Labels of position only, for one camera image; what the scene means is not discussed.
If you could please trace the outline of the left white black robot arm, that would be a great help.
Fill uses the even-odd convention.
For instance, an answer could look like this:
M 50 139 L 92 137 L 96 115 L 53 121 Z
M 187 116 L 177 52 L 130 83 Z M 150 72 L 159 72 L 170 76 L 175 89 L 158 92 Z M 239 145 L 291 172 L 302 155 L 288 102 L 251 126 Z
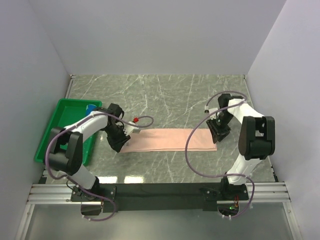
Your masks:
M 94 108 L 72 125 L 52 128 L 43 163 L 80 185 L 89 201 L 97 200 L 101 194 L 100 181 L 83 165 L 83 143 L 96 132 L 104 131 L 111 149 L 119 153 L 131 138 L 126 132 L 127 125 L 120 122 L 124 114 L 118 104 L 111 103 L 108 108 Z

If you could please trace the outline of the blue green crocodile towel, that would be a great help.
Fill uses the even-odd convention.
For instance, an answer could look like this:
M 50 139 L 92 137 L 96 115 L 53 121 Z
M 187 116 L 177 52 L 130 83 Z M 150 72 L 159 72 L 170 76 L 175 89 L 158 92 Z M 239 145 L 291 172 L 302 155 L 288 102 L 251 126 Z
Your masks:
M 88 104 L 85 108 L 85 116 L 94 116 L 98 107 L 94 104 Z

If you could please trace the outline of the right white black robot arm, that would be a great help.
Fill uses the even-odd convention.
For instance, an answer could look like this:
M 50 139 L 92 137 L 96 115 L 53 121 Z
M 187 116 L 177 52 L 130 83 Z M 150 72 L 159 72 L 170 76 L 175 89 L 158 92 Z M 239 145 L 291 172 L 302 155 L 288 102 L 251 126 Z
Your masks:
M 220 195 L 230 200 L 238 193 L 237 186 L 246 183 L 254 168 L 275 152 L 275 119 L 254 110 L 247 103 L 247 96 L 237 91 L 217 94 L 218 108 L 209 108 L 211 98 L 205 104 L 204 112 L 209 115 L 206 124 L 214 143 L 221 142 L 231 132 L 230 121 L 235 118 L 241 124 L 238 140 L 239 155 L 227 174 L 227 183 L 220 187 Z

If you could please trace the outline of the pink towel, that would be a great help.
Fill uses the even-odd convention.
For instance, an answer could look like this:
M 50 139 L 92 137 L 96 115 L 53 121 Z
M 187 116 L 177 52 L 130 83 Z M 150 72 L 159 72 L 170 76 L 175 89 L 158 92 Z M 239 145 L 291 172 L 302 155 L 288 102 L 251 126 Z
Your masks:
M 121 153 L 132 152 L 183 152 L 190 128 L 155 128 L 132 133 L 131 139 L 122 147 Z M 210 130 L 196 129 L 188 144 L 189 151 L 216 151 Z

